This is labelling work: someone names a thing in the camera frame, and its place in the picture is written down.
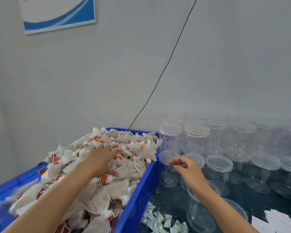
black cable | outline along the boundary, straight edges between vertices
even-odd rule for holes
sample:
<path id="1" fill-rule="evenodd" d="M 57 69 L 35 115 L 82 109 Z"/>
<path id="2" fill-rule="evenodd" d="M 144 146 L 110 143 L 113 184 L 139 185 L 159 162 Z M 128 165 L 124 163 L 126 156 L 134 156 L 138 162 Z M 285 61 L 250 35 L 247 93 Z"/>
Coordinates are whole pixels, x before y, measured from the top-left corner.
<path id="1" fill-rule="evenodd" d="M 163 73 L 165 72 L 167 66 L 169 65 L 169 62 L 170 62 L 170 60 L 171 60 L 171 57 L 172 57 L 172 55 L 173 55 L 173 53 L 174 53 L 174 51 L 175 51 L 175 49 L 176 49 L 176 46 L 178 45 L 179 39 L 180 39 L 180 37 L 181 37 L 181 35 L 182 35 L 182 32 L 183 32 L 184 27 L 185 27 L 185 25 L 186 25 L 186 22 L 187 22 L 187 20 L 189 19 L 189 16 L 190 16 L 190 14 L 191 14 L 191 12 L 192 12 L 192 10 L 193 10 L 193 8 L 194 8 L 196 2 L 197 2 L 197 0 L 195 0 L 195 2 L 194 2 L 194 4 L 193 4 L 193 6 L 192 6 L 192 8 L 191 8 L 191 10 L 190 10 L 190 12 L 189 12 L 187 18 L 186 18 L 186 20 L 185 20 L 185 22 L 184 22 L 184 25 L 183 25 L 183 27 L 182 27 L 181 33 L 180 33 L 180 35 L 179 35 L 179 37 L 178 37 L 178 40 L 177 40 L 177 42 L 176 42 L 176 44 L 175 44 L 175 47 L 174 47 L 173 50 L 172 50 L 171 56 L 170 56 L 170 58 L 169 58 L 169 60 L 168 60 L 168 62 L 167 62 L 167 65 L 165 66 L 165 68 L 164 68 L 162 74 L 160 75 L 159 80 L 161 79 Z M 145 106 L 147 105 L 148 101 L 150 100 L 150 98 L 151 98 L 152 94 L 154 93 L 154 91 L 155 91 L 157 85 L 159 84 L 159 80 L 157 81 L 157 83 L 156 83 L 156 85 L 155 85 L 155 87 L 154 87 L 154 90 L 152 91 L 152 93 L 151 93 L 150 97 L 148 98 L 148 100 L 147 100 L 146 104 L 144 105 L 144 107 L 140 110 L 139 114 L 143 111 L 143 109 L 144 109 Z M 131 126 L 134 124 L 134 122 L 135 122 L 136 119 L 138 118 L 139 114 L 135 117 L 134 121 L 132 122 L 132 124 L 129 126 L 128 129 L 130 129 Z"/>

pile of small packets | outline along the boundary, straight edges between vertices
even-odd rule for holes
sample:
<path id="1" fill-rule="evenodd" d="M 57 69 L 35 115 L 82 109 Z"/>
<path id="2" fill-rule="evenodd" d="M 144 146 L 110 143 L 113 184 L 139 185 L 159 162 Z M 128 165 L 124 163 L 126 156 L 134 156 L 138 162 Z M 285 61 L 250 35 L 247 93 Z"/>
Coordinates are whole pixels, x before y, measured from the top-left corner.
<path id="1" fill-rule="evenodd" d="M 93 177 L 73 201 L 55 233 L 112 232 L 148 165 L 156 161 L 160 141 L 154 132 L 133 134 L 94 128 L 92 133 L 70 146 L 59 145 L 57 150 L 50 152 L 44 160 L 47 168 L 39 170 L 40 182 L 36 179 L 20 187 L 0 201 L 0 206 L 15 216 L 22 215 L 82 162 L 89 151 L 101 145 L 110 145 L 112 150 L 119 152 L 117 159 L 108 164 L 119 175 Z"/>
<path id="2" fill-rule="evenodd" d="M 188 233 L 186 222 L 180 223 L 178 220 L 171 227 L 172 216 L 168 214 L 161 214 L 159 211 L 153 212 L 155 206 L 148 202 L 146 210 L 143 214 L 141 222 L 150 228 L 154 233 Z"/>

wall sign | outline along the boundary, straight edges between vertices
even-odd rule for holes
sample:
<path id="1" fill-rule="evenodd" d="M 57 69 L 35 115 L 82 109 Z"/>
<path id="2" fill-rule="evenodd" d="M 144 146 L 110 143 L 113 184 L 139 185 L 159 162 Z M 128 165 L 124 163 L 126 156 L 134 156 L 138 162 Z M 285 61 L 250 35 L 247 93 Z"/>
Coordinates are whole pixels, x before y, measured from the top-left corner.
<path id="1" fill-rule="evenodd" d="M 19 0 L 25 34 L 97 23 L 96 0 Z"/>

blue plastic bin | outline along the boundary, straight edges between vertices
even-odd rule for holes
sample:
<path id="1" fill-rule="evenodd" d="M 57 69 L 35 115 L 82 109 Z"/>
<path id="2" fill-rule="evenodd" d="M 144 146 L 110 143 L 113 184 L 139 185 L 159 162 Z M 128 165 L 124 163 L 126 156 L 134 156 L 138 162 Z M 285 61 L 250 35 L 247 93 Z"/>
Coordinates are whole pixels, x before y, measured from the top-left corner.
<path id="1" fill-rule="evenodd" d="M 122 128 L 114 128 L 117 130 L 131 131 L 132 133 L 143 133 L 143 131 L 128 130 Z M 159 149 L 156 153 L 156 158 L 158 159 Z M 12 180 L 0 185 L 0 200 L 4 200 L 5 197 L 9 196 L 13 190 L 23 186 L 37 178 L 41 178 L 38 171 L 46 167 L 47 163 L 40 163 L 38 166 L 28 170 L 27 172 L 22 173 L 21 175 L 15 177 Z M 160 173 L 163 170 L 163 165 L 157 162 L 151 162 L 148 166 L 146 172 L 141 178 L 139 184 L 137 185 L 134 193 L 132 194 L 128 204 L 124 208 L 124 211 L 113 231 L 113 233 L 133 233 L 137 232 L 139 223 L 145 211 L 146 205 L 150 199 L 150 196 L 153 192 L 154 187 L 157 184 Z M 4 209 L 0 208 L 0 232 L 3 231 L 12 221 L 15 220 L 15 217 L 9 214 Z"/>

person's left hand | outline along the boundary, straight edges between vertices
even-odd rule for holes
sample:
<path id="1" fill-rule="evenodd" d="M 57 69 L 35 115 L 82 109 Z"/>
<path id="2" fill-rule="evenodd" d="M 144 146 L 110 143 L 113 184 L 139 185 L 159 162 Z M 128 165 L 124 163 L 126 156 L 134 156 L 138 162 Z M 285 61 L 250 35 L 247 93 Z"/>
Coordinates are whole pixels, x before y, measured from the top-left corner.
<path id="1" fill-rule="evenodd" d="M 111 151 L 111 146 L 106 146 L 104 148 L 104 146 L 101 145 L 97 149 L 92 149 L 79 165 L 81 166 L 82 172 L 88 173 L 91 178 L 104 174 L 117 176 L 118 173 L 114 169 L 108 167 L 108 163 L 113 158 L 116 159 L 117 156 L 118 152 Z"/>

